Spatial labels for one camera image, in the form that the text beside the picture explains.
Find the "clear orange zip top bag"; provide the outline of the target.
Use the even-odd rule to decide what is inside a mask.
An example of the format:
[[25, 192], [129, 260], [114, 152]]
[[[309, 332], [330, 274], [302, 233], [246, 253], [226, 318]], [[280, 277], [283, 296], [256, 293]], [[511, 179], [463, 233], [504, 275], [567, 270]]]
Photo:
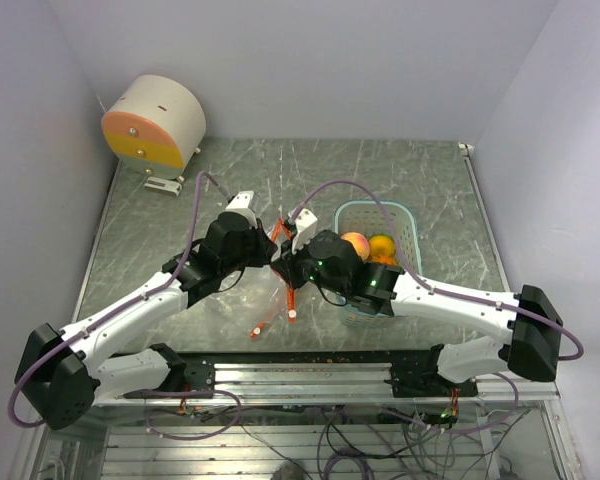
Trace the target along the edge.
[[220, 284], [205, 305], [222, 331], [256, 341], [276, 322], [295, 324], [296, 291], [269, 266], [241, 267]]

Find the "toy peach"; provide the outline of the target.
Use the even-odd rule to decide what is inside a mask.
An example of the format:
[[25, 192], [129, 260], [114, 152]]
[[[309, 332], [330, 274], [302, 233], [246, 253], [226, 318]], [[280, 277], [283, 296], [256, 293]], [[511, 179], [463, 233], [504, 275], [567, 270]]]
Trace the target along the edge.
[[359, 232], [347, 232], [341, 235], [341, 239], [349, 242], [363, 261], [369, 258], [370, 244], [363, 234]]

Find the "toy orange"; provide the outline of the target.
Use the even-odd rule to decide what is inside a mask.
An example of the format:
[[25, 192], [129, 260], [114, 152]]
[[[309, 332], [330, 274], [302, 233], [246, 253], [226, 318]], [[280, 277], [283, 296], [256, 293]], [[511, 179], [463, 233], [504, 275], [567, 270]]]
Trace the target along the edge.
[[368, 240], [370, 255], [394, 257], [396, 255], [396, 244], [394, 240], [383, 234], [373, 235]]

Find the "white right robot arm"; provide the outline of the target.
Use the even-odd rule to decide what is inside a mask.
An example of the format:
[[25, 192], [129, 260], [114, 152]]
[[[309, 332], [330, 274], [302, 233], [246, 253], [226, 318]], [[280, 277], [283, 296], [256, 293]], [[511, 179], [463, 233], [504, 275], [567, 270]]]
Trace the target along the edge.
[[478, 332], [475, 340], [431, 349], [420, 380], [432, 395], [504, 371], [535, 382], [556, 378], [562, 321], [537, 287], [514, 294], [432, 281], [399, 266], [364, 261], [350, 242], [328, 230], [300, 249], [284, 242], [270, 266], [289, 286], [311, 283], [362, 313], [416, 316]]

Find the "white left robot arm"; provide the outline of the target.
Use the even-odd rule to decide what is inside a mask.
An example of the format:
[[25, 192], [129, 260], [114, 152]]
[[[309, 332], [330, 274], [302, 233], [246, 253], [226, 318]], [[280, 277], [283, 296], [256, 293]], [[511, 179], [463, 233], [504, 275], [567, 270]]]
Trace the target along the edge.
[[60, 430], [83, 416], [107, 387], [135, 391], [129, 379], [102, 372], [104, 363], [135, 335], [220, 292], [234, 272], [268, 265], [275, 251], [251, 208], [229, 207], [203, 238], [121, 300], [60, 330], [48, 323], [38, 326], [29, 334], [16, 370], [8, 403], [12, 422], [28, 425], [15, 413], [19, 396], [39, 414], [36, 426]]

